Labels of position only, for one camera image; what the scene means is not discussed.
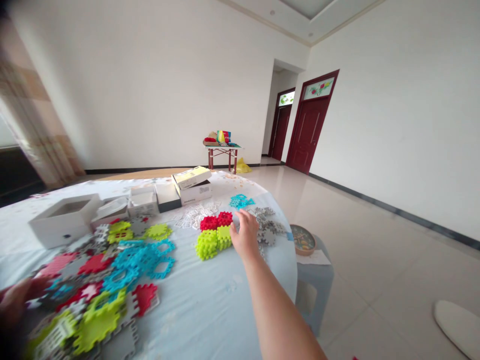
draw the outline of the stool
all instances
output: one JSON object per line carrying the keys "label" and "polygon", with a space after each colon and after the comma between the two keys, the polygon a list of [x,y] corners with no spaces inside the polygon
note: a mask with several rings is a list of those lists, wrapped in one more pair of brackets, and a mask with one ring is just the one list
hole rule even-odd
{"label": "stool", "polygon": [[[320,238],[314,235],[316,241],[316,249],[322,250],[328,260],[330,259],[327,248]],[[324,318],[325,307],[329,301],[330,290],[334,281],[334,267],[332,265],[314,265],[297,263],[298,280],[310,284],[316,289],[316,297],[313,309],[310,313],[300,311],[305,322],[310,326],[311,331],[316,337],[320,335],[320,326]],[[300,300],[299,291],[296,292],[295,304]]]}

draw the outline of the window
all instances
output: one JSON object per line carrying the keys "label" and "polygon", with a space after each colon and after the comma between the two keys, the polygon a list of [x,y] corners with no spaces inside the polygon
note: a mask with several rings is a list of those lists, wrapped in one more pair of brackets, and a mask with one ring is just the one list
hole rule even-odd
{"label": "window", "polygon": [[285,106],[291,105],[294,103],[294,95],[295,91],[288,92],[286,94],[280,95],[280,101],[278,102],[278,106]]}
{"label": "window", "polygon": [[303,100],[314,99],[321,96],[329,95],[330,91],[332,91],[334,81],[335,78],[331,77],[329,79],[308,85],[305,90],[305,95],[303,95]]}

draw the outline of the person's hand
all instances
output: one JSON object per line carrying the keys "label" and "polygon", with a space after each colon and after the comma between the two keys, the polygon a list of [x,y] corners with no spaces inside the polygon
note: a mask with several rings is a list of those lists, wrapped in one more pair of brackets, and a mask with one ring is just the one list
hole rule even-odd
{"label": "person's hand", "polygon": [[259,230],[257,218],[244,209],[235,212],[235,215],[240,219],[240,231],[237,233],[235,224],[233,222],[230,224],[233,247],[244,263],[257,259],[260,256],[257,241],[257,231]]}
{"label": "person's hand", "polygon": [[49,276],[29,277],[0,291],[0,320],[4,330],[13,328],[20,321],[25,303],[41,297],[51,279]]}

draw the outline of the curtain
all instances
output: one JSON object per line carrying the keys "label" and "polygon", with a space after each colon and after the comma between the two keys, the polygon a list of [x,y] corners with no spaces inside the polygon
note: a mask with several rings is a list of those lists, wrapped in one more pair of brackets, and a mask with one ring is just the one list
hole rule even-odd
{"label": "curtain", "polygon": [[23,43],[12,54],[5,48],[12,39],[21,42],[15,28],[8,28],[8,41],[1,41],[1,115],[45,185],[60,188],[85,171]]}

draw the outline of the forearm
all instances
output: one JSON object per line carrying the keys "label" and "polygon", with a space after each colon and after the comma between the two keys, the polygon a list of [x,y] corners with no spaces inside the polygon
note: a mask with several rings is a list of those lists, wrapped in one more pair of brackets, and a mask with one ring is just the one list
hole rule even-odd
{"label": "forearm", "polygon": [[327,359],[265,261],[244,261],[263,359]]}

